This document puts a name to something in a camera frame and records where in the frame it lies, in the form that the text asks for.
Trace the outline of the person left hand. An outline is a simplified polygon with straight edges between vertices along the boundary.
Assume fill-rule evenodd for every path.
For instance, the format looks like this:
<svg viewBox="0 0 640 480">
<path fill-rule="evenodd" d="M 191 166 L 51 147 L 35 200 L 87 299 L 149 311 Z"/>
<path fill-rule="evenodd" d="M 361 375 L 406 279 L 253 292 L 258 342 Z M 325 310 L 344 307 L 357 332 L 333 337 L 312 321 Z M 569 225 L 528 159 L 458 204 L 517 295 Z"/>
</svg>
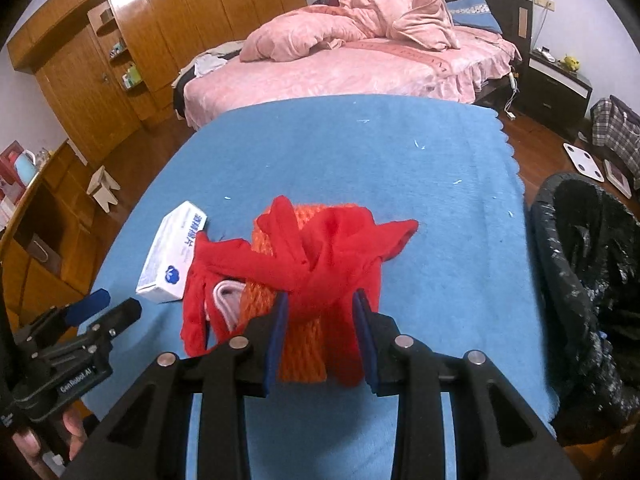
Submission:
<svg viewBox="0 0 640 480">
<path fill-rule="evenodd" d="M 68 446 L 68 458 L 73 460 L 88 440 L 84 420 L 81 412 L 72 405 L 63 413 L 62 422 L 67 434 L 64 440 Z M 49 445 L 35 430 L 22 427 L 12 436 L 12 441 L 39 479 L 58 479 L 58 474 L 44 459 L 50 451 Z"/>
</svg>

